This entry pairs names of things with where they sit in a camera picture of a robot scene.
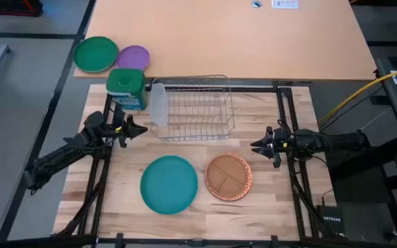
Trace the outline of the black metal rig frame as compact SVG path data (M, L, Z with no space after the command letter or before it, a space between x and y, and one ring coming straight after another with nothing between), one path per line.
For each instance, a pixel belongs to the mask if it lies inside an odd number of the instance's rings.
M261 245L272 236L297 241L311 236L314 223L291 188L289 167L252 151L267 127L284 118L289 125L317 129L308 87L282 87L232 92L224 112L235 120L227 138L202 141L162 141L147 132L121 148L112 148L102 202L89 211L87 227L98 229L101 242L122 234L127 243L155 245ZM233 202L219 200L205 186L204 171L219 154L237 154L252 169L253 184L245 197ZM198 193L192 205L174 215L152 211L143 201L140 181L145 168L164 155L190 162L198 176Z

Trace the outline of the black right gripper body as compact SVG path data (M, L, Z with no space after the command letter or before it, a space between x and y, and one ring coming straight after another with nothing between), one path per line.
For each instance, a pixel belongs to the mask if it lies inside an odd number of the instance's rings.
M270 126L266 129L266 148L265 155L272 159L274 168L281 166L280 153L287 152L287 142L290 138L290 132L285 127L273 130Z

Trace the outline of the black network switch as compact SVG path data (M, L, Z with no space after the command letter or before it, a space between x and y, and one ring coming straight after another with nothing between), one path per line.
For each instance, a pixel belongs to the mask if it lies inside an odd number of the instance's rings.
M345 235L343 211L340 207L319 205L317 210L326 226L340 236Z

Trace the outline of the blue tub with green lid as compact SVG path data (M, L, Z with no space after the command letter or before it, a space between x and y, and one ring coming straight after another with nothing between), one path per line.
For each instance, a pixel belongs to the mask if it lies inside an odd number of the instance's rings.
M123 110L145 110L147 94L145 75L138 69L113 69L106 83L106 90Z

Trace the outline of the light wood desk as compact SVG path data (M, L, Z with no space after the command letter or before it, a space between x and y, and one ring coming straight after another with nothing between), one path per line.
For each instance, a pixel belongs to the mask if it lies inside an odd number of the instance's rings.
M97 0L88 37L150 53L148 77L370 81L376 65L348 0Z

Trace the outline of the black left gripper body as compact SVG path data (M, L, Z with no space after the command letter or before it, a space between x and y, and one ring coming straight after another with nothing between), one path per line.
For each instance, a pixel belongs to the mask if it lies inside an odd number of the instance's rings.
M125 112L118 106L114 108L114 127L120 147L127 147L125 140L132 139L131 125L127 122Z

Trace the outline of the translucent plastic utensil holder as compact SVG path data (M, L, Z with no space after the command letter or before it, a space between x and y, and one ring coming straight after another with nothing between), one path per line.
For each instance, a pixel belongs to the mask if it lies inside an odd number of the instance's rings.
M168 93L164 84L155 83L150 93L151 121L159 127L167 127L169 121Z

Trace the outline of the teal round plate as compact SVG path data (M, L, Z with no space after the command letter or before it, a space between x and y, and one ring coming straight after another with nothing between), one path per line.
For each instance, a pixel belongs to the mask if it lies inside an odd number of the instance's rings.
M187 209L198 191L198 176L184 158L167 155L152 161L144 170L140 193L144 203L163 215Z

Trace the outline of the black and red crate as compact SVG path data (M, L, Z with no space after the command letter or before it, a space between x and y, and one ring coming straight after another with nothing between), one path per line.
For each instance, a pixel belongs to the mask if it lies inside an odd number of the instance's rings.
M0 0L0 15L39 17L42 12L40 0Z

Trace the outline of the green round plate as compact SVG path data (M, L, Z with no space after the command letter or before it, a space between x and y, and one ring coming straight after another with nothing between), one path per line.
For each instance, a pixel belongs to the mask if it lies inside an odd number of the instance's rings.
M73 62L83 72L103 72L116 61L119 48L107 37L90 37L74 49Z

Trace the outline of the wire dish rack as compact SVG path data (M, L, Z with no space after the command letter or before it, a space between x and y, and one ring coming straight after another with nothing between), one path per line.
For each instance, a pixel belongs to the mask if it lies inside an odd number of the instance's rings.
M159 127L151 121L150 131L164 142L227 139L235 129L232 88L222 74L163 77L168 93L169 121Z

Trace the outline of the white desk power outlet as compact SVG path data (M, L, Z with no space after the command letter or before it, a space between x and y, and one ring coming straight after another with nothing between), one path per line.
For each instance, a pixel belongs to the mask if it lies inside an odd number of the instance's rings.
M289 9L296 10L299 9L298 0L272 0L273 9Z

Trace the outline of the purple round plate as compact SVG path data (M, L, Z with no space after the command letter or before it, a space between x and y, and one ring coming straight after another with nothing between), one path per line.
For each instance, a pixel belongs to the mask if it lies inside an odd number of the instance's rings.
M150 64L150 53L142 46L131 45L123 48L116 58L118 68L144 71Z

